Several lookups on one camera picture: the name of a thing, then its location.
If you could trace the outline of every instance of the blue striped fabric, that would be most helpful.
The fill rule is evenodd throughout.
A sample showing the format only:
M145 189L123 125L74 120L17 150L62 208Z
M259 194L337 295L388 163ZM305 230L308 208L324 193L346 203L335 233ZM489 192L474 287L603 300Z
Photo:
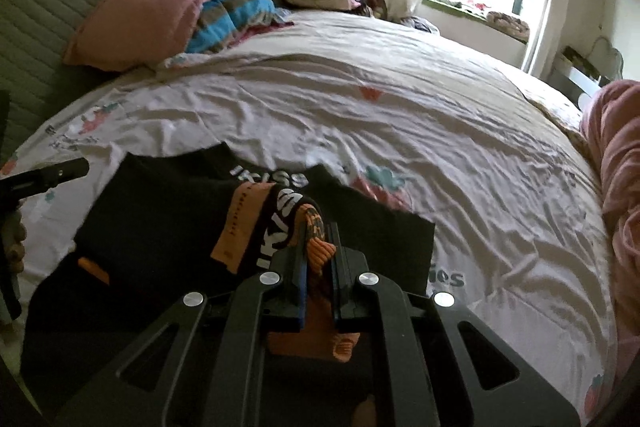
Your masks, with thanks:
M218 52L232 44L251 26L269 26L272 0L210 0L202 5L187 53Z

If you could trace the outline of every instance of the orange sock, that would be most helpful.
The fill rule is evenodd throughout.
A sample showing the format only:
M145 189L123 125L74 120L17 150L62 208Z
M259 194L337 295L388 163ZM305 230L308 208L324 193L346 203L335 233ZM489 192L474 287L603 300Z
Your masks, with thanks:
M305 327L300 333L269 333L267 345L274 355L348 362L359 333L338 333L334 327L331 302L322 293L322 268L335 255L335 245L324 240L324 223L311 204L300 206L296 214L295 245L300 226L306 226L308 292Z

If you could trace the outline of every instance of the strawberry print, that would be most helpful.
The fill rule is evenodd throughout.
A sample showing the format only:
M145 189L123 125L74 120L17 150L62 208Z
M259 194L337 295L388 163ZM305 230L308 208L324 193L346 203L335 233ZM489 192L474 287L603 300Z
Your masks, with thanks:
M587 396L584 398L584 416L587 419L591 419L595 412L600 398L600 389L602 387L602 375L593 377L591 387L587 391Z
M375 87L360 86L360 92L362 93L364 99L369 100L369 102L377 102L382 95L382 91L376 89Z
M15 165L17 163L18 163L18 158L14 154L2 166L2 169L0 169L0 174L2 174L2 176L8 176L14 171Z
M411 210L407 193L402 190L404 180L387 168L368 166L364 175L358 175L351 188L396 210Z
M110 103L108 105L103 105L93 111L93 118L89 119L86 116L82 116L82 130L78 134L86 134L88 132L94 131L104 123L107 118L109 118L109 114L116 107L118 107L117 103Z

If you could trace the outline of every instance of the pillow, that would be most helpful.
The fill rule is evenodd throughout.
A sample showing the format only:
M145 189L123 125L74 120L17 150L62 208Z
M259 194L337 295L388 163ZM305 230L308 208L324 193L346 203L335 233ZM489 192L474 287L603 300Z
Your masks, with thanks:
M202 5L187 53L218 52L252 26L269 26L276 12L272 0L210 0Z
M103 0L69 42L65 64L125 71L183 52L206 0Z

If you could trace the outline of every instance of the pink pillow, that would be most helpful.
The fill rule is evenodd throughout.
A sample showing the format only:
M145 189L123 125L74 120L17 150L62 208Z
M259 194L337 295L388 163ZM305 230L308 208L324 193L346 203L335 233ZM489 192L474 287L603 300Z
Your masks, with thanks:
M183 52L207 0L102 0L84 20L63 62L125 71Z

